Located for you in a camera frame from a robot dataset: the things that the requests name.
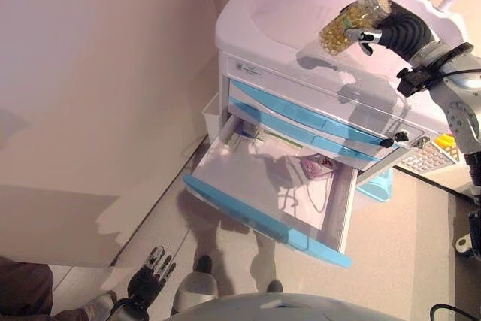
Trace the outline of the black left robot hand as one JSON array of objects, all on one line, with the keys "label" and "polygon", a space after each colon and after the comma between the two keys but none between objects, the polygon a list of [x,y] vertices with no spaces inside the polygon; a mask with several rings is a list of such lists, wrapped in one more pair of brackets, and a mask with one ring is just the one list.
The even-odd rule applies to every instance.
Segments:
[{"label": "black left robot hand", "polygon": [[135,304],[147,309],[165,288],[176,266],[173,256],[166,253],[163,246],[154,247],[129,281],[128,297]]}]

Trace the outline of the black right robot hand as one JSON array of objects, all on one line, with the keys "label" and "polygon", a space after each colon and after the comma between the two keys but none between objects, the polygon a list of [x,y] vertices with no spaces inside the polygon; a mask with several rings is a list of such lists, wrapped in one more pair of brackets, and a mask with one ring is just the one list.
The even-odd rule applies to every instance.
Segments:
[{"label": "black right robot hand", "polygon": [[377,44],[391,50],[404,61],[410,62],[425,45],[434,41],[429,26],[413,12],[389,0],[391,13],[373,28],[350,28],[344,36],[373,53],[369,44]]}]

